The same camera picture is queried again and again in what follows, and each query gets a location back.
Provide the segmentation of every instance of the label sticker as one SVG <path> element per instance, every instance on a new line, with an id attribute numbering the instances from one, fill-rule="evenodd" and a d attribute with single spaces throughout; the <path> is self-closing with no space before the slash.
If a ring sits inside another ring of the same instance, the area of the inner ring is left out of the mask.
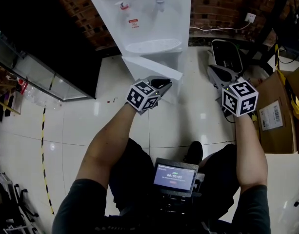
<path id="1" fill-rule="evenodd" d="M 139 21 L 138 19 L 129 20 L 129 23 L 131 24 L 132 29 L 139 28 L 138 21 Z"/>
<path id="2" fill-rule="evenodd" d="M 259 110 L 262 131 L 283 126 L 278 100 Z"/>

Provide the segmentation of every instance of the white tile floor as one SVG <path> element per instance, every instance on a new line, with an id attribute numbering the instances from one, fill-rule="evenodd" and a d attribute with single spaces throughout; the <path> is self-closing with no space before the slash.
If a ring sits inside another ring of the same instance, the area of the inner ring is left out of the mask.
<path id="1" fill-rule="evenodd" d="M 234 126 L 225 120 L 214 101 L 217 92 L 206 76 L 206 50 L 188 49 L 188 67 L 177 106 L 161 101 L 158 108 L 135 117 L 130 137 L 153 161 L 157 157 L 181 160 L 193 140 L 203 144 L 204 157 L 235 141 Z M 132 82 L 120 56 L 105 58 L 97 100 L 69 102 L 59 111 L 46 111 L 45 166 L 55 212 L 69 192 L 91 139 L 124 104 Z M 24 99 L 21 116 L 12 114 L 0 123 L 0 168 L 14 183 L 28 189 L 29 200 L 40 215 L 40 225 L 50 233 L 54 217 L 48 206 L 41 168 L 42 111 Z M 272 231 L 297 233 L 299 207 L 293 204 L 299 199 L 299 155 L 267 155 L 267 160 Z M 234 206 L 222 219 L 232 220 L 238 198 L 239 192 L 234 196 Z M 112 199 L 108 190 L 107 215 L 118 214 Z"/>

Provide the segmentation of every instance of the black shoe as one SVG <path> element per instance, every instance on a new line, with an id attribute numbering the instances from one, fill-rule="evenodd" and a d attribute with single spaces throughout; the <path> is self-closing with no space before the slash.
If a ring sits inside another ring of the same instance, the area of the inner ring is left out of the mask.
<path id="1" fill-rule="evenodd" d="M 202 161 L 203 150 L 199 141 L 194 141 L 188 148 L 187 155 L 183 159 L 185 163 L 199 165 Z"/>

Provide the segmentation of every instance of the power outlet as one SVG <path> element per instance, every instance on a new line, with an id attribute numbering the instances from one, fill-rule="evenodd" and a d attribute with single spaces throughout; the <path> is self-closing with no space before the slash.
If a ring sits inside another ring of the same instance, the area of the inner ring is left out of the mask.
<path id="1" fill-rule="evenodd" d="M 255 14 L 251 14 L 251 13 L 247 13 L 245 21 L 253 23 L 256 19 L 256 15 Z"/>

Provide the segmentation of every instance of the barcode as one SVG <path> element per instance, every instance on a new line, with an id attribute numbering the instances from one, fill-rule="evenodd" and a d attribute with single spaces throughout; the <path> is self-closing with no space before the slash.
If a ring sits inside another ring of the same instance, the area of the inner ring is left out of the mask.
<path id="1" fill-rule="evenodd" d="M 279 111 L 278 111 L 278 106 L 274 106 L 274 113 L 275 113 L 275 120 L 276 122 L 280 122 L 280 117 L 279 117 Z"/>

